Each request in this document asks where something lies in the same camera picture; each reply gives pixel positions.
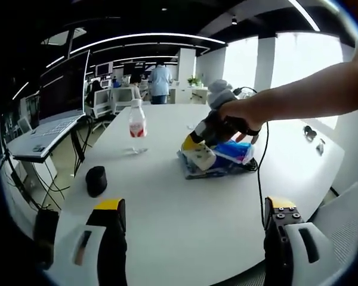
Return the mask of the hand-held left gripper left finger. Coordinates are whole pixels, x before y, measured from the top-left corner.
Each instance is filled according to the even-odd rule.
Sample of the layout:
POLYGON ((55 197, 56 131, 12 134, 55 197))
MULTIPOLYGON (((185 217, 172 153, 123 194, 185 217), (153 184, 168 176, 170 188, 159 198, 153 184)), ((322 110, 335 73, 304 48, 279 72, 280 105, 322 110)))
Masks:
POLYGON ((55 245, 56 285, 127 285, 123 198, 103 200, 55 245))

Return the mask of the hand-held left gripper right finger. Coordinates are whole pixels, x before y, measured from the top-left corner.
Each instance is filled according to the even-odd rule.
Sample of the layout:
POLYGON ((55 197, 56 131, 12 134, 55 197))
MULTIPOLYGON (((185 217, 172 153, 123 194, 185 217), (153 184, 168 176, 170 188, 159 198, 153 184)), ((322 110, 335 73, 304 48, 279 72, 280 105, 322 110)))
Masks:
POLYGON ((324 285, 340 268, 333 243, 294 203, 265 199, 265 285, 324 285))

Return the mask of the person's right hand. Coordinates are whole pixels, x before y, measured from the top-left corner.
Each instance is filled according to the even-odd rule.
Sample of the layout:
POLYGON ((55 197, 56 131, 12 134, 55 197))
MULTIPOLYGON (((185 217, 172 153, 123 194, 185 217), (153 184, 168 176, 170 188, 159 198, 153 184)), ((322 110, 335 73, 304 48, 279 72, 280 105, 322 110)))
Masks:
POLYGON ((238 117, 244 119, 246 125, 253 131, 260 131, 265 123, 265 118, 259 115, 259 108, 254 107, 252 98, 246 100, 229 101, 221 106, 219 113, 222 119, 225 117, 238 117))

